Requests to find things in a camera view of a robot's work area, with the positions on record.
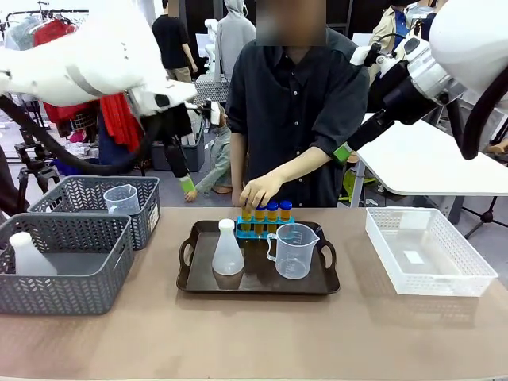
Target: human hand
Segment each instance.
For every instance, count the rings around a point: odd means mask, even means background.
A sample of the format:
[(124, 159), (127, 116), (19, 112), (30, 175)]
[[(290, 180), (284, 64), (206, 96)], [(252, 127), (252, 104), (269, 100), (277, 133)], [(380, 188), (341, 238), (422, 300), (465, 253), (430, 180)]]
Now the human hand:
[(185, 195), (185, 201), (186, 202), (194, 202), (196, 201), (196, 198), (198, 197), (198, 191), (197, 190), (191, 190), (189, 193)]
[(233, 193), (231, 194), (231, 203), (236, 208), (241, 208), (245, 205), (245, 202), (242, 204), (240, 202), (240, 195), (241, 195), (242, 189), (234, 189)]
[(247, 202), (247, 206), (253, 209), (258, 206), (265, 207), (271, 198), (279, 192), (283, 184), (283, 177), (275, 171), (251, 180), (241, 193), (240, 204), (245, 205)]

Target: white plastic basket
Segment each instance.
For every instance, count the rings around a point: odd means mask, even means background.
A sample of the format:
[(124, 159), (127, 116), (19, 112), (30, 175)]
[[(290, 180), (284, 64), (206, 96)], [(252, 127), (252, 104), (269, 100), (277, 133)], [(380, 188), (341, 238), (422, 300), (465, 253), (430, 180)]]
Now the white plastic basket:
[(479, 297), (498, 277), (439, 210), (367, 208), (365, 229), (398, 294)]

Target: white conical flask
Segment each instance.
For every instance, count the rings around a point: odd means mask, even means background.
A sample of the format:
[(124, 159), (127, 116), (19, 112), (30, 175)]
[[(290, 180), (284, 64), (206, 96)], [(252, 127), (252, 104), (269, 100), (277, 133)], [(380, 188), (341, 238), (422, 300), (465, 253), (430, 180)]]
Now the white conical flask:
[(57, 274), (55, 267), (35, 247), (29, 233), (16, 233), (9, 242), (14, 248), (17, 275), (52, 276)]
[(235, 275), (244, 268), (244, 256), (241, 255), (234, 229), (233, 220), (226, 219), (219, 222), (221, 236), (215, 248), (212, 268), (220, 275)]

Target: blue test tube rack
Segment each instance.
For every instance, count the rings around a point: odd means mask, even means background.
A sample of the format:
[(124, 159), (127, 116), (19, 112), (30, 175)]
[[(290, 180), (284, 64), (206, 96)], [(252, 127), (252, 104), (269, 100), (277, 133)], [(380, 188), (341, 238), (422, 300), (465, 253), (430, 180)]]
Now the blue test tube rack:
[[(248, 232), (245, 232), (241, 229), (242, 224), (250, 224), (251, 229)], [(261, 235), (256, 234), (254, 232), (254, 225), (277, 225), (278, 227), (286, 224), (294, 224), (294, 218), (290, 217), (289, 221), (283, 221), (280, 217), (277, 217), (276, 221), (269, 221), (267, 217), (262, 221), (257, 221), (254, 217), (250, 220), (244, 220), (241, 216), (237, 218), (237, 227), (235, 229), (235, 234), (237, 238), (242, 240), (266, 240), (269, 232), (267, 230), (263, 230)]]

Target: brown serving tray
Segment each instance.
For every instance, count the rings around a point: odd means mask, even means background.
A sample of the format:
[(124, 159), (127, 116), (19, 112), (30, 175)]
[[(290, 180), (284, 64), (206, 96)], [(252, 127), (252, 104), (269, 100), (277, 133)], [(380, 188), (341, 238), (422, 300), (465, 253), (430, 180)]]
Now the brown serving tray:
[[(341, 288), (335, 265), (337, 254), (323, 234), (320, 225), (299, 222), (309, 226), (320, 238), (314, 247), (310, 272), (299, 280), (283, 278), (275, 269), (275, 263), (267, 258), (266, 240), (238, 239), (244, 254), (244, 270), (237, 275), (223, 276), (212, 269), (212, 259), (219, 239), (219, 221), (199, 221), (192, 227), (190, 237), (180, 247), (180, 272), (176, 286), (182, 290), (205, 294), (294, 294), (327, 295)], [(190, 252), (185, 251), (190, 245)], [(327, 261), (322, 249), (327, 246), (331, 258)], [(272, 255), (276, 244), (273, 242)]]

